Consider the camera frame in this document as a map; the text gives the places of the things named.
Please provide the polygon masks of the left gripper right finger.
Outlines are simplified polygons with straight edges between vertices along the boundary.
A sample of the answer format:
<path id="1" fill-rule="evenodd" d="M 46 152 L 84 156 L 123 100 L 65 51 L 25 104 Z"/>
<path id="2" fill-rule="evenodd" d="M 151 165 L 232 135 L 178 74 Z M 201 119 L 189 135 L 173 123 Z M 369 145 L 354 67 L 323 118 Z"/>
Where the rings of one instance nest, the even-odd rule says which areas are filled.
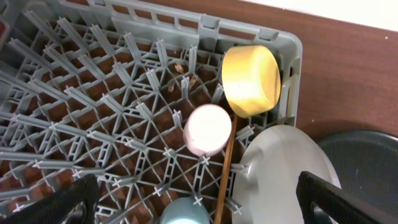
<path id="1" fill-rule="evenodd" d="M 397 223 L 397 218 L 308 171 L 299 175 L 296 196 L 305 224 L 331 223 L 332 220 L 337 223 Z"/>

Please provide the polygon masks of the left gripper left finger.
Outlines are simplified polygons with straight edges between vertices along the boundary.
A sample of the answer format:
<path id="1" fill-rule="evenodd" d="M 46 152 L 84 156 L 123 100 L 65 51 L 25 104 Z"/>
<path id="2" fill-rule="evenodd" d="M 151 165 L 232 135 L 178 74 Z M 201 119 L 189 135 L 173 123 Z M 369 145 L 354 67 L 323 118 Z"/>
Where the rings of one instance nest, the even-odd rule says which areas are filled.
<path id="1" fill-rule="evenodd" d="M 31 206 L 1 220 L 1 224 L 95 222 L 100 187 L 95 176 L 84 176 Z"/>

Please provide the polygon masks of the grey round plate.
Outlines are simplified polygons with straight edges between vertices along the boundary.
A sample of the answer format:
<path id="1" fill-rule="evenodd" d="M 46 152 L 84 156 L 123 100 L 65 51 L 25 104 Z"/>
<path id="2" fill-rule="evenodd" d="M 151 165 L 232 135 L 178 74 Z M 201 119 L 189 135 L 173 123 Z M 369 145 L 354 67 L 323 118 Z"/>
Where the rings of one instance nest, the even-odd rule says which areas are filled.
<path id="1" fill-rule="evenodd" d="M 296 196 L 299 175 L 309 171 L 339 187 L 340 181 L 329 158 L 303 131 L 277 125 L 258 134 L 245 150 L 237 173 L 233 200 L 242 209 L 233 223 L 303 223 Z"/>

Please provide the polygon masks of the blue plastic cup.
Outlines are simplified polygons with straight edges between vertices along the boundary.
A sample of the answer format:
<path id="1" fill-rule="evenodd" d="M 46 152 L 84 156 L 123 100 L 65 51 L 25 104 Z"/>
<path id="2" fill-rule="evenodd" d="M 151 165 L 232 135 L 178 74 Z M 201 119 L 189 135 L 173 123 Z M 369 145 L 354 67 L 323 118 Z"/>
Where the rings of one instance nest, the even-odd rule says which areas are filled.
<path id="1" fill-rule="evenodd" d="M 194 204 L 191 197 L 182 197 L 168 204 L 160 217 L 160 224 L 210 224 L 205 207 Z"/>

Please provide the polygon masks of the pink plastic cup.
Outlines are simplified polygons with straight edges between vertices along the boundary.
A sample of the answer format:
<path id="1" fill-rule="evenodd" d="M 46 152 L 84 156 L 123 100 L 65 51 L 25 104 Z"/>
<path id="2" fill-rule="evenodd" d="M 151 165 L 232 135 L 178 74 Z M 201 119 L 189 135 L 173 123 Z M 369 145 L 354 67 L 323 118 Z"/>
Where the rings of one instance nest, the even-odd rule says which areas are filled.
<path id="1" fill-rule="evenodd" d="M 226 110 L 218 105 L 205 104 L 188 117 L 183 140 L 194 155 L 211 157 L 225 147 L 231 131 L 232 122 Z"/>

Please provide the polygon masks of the yellow bowl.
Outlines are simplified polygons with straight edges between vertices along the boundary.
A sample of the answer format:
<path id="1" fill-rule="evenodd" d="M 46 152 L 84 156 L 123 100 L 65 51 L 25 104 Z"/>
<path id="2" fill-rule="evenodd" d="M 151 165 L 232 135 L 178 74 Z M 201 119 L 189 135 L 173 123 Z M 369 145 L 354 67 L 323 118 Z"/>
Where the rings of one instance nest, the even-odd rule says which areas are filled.
<path id="1" fill-rule="evenodd" d="M 242 118 L 269 111 L 279 101 L 279 67 L 265 46 L 230 48 L 222 61 L 221 79 L 228 104 Z"/>

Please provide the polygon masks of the grey plastic dishwasher rack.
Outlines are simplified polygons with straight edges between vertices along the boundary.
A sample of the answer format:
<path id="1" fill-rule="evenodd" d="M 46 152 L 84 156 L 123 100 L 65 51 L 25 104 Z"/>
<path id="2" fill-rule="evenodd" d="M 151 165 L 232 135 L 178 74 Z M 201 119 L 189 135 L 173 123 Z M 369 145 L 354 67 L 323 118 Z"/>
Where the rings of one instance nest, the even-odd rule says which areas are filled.
<path id="1" fill-rule="evenodd" d="M 181 197 L 213 221 L 225 154 L 192 154 L 183 128 L 208 103 L 233 114 L 221 64 L 250 45 L 272 52 L 282 93 L 238 123 L 223 223 L 242 209 L 242 153 L 261 131 L 296 123 L 301 41 L 143 1 L 2 1 L 1 218 L 93 174 L 95 223 L 158 223 Z"/>

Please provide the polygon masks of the round black tray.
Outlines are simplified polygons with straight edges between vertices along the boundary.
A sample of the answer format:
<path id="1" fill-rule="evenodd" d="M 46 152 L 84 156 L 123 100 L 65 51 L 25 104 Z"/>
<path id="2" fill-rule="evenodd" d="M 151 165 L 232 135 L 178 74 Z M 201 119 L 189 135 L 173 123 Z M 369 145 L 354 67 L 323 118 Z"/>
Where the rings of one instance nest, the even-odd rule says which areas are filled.
<path id="1" fill-rule="evenodd" d="M 397 217 L 397 137 L 354 129 L 315 142 L 331 161 L 344 191 Z"/>

